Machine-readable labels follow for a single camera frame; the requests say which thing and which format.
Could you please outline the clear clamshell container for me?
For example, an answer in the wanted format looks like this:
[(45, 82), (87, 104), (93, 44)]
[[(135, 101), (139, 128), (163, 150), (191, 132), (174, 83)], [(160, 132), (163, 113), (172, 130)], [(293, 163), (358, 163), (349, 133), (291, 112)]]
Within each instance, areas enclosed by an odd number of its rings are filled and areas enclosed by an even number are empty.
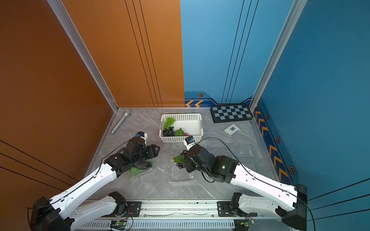
[(146, 160), (143, 162), (138, 163), (137, 166), (133, 166), (129, 171), (127, 171), (125, 174), (127, 177), (130, 178), (136, 178), (143, 174), (149, 173), (153, 170), (153, 161), (152, 160)]
[(191, 183), (197, 179), (195, 172), (188, 173), (186, 168), (179, 169), (173, 161), (173, 158), (181, 154), (183, 150), (184, 147), (182, 146), (171, 147), (170, 159), (168, 161), (168, 168), (170, 174), (169, 183), (172, 184)]

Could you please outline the dark purple grape bunch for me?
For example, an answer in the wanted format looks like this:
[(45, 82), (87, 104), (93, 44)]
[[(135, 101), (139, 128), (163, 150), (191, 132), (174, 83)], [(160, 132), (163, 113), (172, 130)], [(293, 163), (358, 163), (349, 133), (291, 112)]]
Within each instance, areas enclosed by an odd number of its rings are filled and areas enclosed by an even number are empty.
[(187, 155), (187, 153), (187, 150), (183, 150), (180, 155), (174, 158), (174, 162), (179, 169), (185, 168), (185, 156)]

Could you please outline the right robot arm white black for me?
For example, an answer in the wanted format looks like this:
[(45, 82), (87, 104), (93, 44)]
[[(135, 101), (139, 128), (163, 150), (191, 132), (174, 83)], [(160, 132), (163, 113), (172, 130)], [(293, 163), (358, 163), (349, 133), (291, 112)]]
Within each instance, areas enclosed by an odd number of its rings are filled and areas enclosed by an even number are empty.
[(186, 145), (185, 167), (187, 172), (195, 170), (207, 175), (215, 182), (236, 185), (264, 197), (267, 203), (253, 202), (242, 193), (235, 193), (230, 202), (230, 212), (237, 216), (248, 216), (269, 211), (280, 217), (282, 222), (296, 230), (307, 229), (307, 187), (303, 184), (288, 185), (274, 181), (245, 167), (236, 159), (209, 153), (199, 144)]

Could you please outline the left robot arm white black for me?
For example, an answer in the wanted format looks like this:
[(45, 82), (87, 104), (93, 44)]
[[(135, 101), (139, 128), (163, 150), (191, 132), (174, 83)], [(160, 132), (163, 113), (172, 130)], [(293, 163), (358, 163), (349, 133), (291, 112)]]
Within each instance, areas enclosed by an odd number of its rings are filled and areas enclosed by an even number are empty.
[(74, 231), (105, 215), (128, 217), (127, 200), (119, 192), (109, 193), (85, 206), (82, 203), (123, 173), (156, 158), (161, 148), (155, 144), (147, 145), (146, 139), (146, 133), (137, 133), (102, 158), (101, 165), (90, 175), (50, 199), (42, 197), (37, 200), (32, 208), (28, 208), (31, 230)]

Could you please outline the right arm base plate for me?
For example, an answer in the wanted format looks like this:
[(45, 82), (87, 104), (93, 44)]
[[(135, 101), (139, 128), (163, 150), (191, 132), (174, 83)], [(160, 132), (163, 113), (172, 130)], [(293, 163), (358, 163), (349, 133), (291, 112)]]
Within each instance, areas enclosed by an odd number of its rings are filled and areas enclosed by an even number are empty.
[(230, 201), (218, 201), (217, 212), (219, 217), (257, 217), (257, 213), (245, 213), (238, 208), (232, 208)]

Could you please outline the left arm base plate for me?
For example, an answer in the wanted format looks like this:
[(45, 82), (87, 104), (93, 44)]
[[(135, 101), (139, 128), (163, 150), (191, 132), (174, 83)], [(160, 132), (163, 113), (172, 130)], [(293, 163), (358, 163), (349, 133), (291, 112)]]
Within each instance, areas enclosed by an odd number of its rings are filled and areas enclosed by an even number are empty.
[(141, 207), (142, 207), (141, 201), (128, 201), (126, 203), (119, 203), (111, 214), (105, 215), (104, 217), (126, 218), (131, 216), (133, 218), (137, 218), (140, 215)]

